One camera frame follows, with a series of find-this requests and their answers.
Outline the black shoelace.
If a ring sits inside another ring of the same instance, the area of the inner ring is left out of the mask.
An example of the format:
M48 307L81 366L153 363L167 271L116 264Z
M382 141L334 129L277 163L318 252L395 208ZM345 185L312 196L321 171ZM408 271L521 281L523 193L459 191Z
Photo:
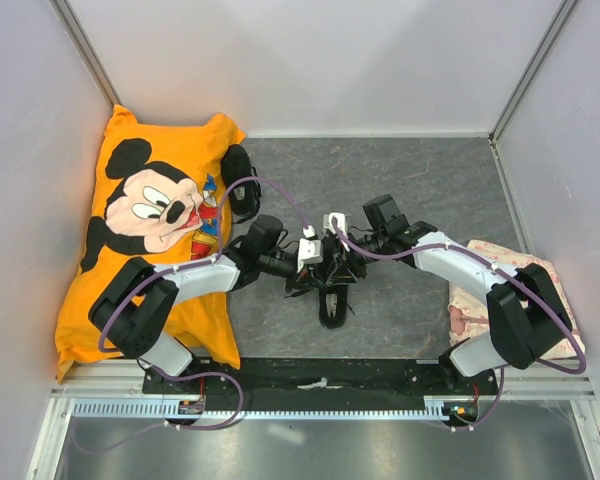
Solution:
M320 324L328 329L340 328L351 310L349 287L366 277L366 265L358 253L327 249L321 263L306 266L287 280L285 291L290 297L299 297L316 290Z

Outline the black canvas sneaker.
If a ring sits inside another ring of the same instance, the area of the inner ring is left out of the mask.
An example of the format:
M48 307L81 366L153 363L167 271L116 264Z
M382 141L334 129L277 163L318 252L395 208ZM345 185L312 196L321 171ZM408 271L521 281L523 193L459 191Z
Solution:
M327 329L337 329L344 325L349 311L348 284L329 285L319 292L319 321Z

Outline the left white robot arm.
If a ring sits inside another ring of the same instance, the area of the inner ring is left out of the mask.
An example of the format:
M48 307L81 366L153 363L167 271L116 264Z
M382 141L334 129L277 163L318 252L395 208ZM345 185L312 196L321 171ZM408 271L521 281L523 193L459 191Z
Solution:
M165 330L172 309L208 294L242 289L262 273L289 283L306 280L308 268L323 260L323 244L309 229L297 249L287 252L279 245L282 232L281 221L261 215L220 255L166 266L133 257L94 302L88 318L124 357L153 368L176 392L191 392L200 371L194 354Z

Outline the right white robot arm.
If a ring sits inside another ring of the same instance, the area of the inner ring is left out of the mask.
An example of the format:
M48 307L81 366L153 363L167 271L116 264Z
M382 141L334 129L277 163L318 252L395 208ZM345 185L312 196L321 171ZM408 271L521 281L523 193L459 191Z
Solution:
M345 215L329 213L323 219L325 230L352 258L401 261L460 287L487 310L487 332L440 356L437 377L445 391L461 393L475 376L498 367L524 370L544 362L561 341L575 341L571 319L543 266L491 260L427 222L409 222L389 195L367 202L363 210L371 232L362 239L349 236Z

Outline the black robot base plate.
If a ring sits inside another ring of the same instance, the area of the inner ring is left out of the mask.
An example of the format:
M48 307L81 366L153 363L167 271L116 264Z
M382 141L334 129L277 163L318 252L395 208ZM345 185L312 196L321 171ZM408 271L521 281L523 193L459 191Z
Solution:
M291 392L328 390L379 394L398 401L426 396L475 398L498 390L492 370L465 378L436 360L247 358L236 370L210 359L196 359L184 374L212 372L233 377L253 402Z

